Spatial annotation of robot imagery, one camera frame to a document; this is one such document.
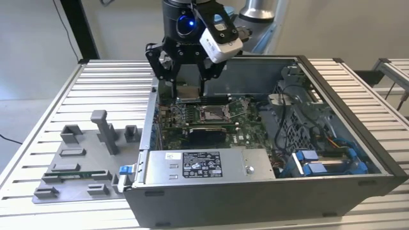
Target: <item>metal post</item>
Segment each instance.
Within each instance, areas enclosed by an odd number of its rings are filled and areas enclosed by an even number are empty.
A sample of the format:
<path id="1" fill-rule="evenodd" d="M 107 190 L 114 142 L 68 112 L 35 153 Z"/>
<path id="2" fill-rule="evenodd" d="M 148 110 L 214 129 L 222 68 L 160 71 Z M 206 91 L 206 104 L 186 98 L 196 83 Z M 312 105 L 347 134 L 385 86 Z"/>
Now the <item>metal post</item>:
<path id="1" fill-rule="evenodd" d="M 83 59 L 100 59 L 82 0 L 60 0 Z"/>

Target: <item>sticker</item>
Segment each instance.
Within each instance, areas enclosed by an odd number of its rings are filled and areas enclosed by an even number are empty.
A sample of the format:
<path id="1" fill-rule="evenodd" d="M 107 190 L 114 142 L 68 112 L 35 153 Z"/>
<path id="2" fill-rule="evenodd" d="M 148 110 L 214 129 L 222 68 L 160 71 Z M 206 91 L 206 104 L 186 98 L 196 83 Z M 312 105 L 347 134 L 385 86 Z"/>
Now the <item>sticker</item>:
<path id="1" fill-rule="evenodd" d="M 166 159 L 167 160 L 180 160 L 182 152 L 167 152 Z"/>
<path id="2" fill-rule="evenodd" d="M 184 177 L 223 177 L 220 152 L 184 152 Z"/>

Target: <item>robotic arm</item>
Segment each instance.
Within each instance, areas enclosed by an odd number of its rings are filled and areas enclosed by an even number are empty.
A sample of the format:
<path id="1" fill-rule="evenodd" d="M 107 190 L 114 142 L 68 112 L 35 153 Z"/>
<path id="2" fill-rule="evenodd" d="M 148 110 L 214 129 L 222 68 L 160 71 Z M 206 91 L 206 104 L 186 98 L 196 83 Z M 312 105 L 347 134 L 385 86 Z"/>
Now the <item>robotic arm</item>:
<path id="1" fill-rule="evenodd" d="M 240 23 L 271 24 L 271 15 L 265 10 L 273 0 L 248 0 L 242 10 Z M 227 60 L 243 49 L 243 41 L 252 32 L 244 26 L 236 28 L 234 19 L 216 0 L 163 0 L 166 37 L 160 44 L 150 43 L 146 56 L 159 80 L 172 83 L 174 97 L 178 96 L 176 77 L 183 65 L 196 64 L 200 72 L 200 95 L 204 94 L 206 82 L 219 78 Z M 160 61 L 162 53 L 170 60 Z"/>

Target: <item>black power cord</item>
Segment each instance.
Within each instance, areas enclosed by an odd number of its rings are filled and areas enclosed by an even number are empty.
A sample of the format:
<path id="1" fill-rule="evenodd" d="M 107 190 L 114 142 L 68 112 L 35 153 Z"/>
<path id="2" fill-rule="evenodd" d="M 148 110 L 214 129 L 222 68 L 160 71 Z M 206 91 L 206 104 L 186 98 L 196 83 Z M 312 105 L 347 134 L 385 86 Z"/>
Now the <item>black power cord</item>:
<path id="1" fill-rule="evenodd" d="M 391 89 L 389 89 L 389 91 L 388 91 L 388 93 L 387 93 L 387 96 L 385 96 L 385 100 L 388 99 L 389 94 L 391 94 L 391 92 L 392 92 L 392 89 L 395 88 L 395 84 L 396 84 L 396 82 L 392 84 L 392 87 L 391 87 Z"/>
<path id="2" fill-rule="evenodd" d="M 59 7 L 58 7 L 58 4 L 56 4 L 56 0 L 52 0 L 52 2 L 54 2 L 54 6 L 55 6 L 55 8 L 56 8 L 58 14 L 59 14 L 59 18 L 60 18 L 62 24 L 63 24 L 64 29 L 66 29 L 66 32 L 67 32 L 67 37 L 68 37 L 68 42 L 70 42 L 70 45 L 71 45 L 71 49 L 72 49 L 72 52 L 74 52 L 75 55 L 76 55 L 78 62 L 79 62 L 79 56 L 78 56 L 75 47 L 72 46 L 72 42 L 71 42 L 71 38 L 70 38 L 70 32 L 68 32 L 68 29 L 67 29 L 67 27 L 66 27 L 66 24 L 64 24 L 64 21 L 63 21 L 63 18 L 62 18 L 62 14 L 60 14 L 60 11 L 59 11 Z"/>
<path id="3" fill-rule="evenodd" d="M 16 143 L 16 144 L 23 145 L 23 143 L 22 143 L 22 142 L 19 142 L 19 141 L 16 141 L 16 140 L 14 140 L 14 139 L 7 138 L 7 137 L 6 137 L 6 136 L 3 136 L 2 134 L 0 134 L 0 138 L 3 138 L 4 140 L 8 140 L 8 141 L 11 141 L 11 142 L 14 142 L 14 143 Z"/>
<path id="4" fill-rule="evenodd" d="M 403 105 L 404 105 L 404 101 L 401 101 L 400 103 L 399 103 L 399 106 L 397 106 L 397 111 L 400 111 L 400 109 L 403 108 Z"/>
<path id="5" fill-rule="evenodd" d="M 104 0 L 100 0 L 100 3 L 104 7 L 110 6 L 111 3 L 114 3 L 115 0 L 110 0 L 108 2 L 106 2 Z"/>

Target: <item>motherboard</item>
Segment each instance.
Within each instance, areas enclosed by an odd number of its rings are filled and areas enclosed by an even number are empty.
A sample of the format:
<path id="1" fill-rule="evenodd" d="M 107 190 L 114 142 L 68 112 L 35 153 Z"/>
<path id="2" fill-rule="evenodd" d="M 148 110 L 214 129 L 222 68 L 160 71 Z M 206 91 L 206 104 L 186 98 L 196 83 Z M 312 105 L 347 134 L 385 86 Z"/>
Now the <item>motherboard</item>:
<path id="1" fill-rule="evenodd" d="M 172 103 L 160 106 L 164 150 L 273 149 L 251 97 L 228 103 Z"/>

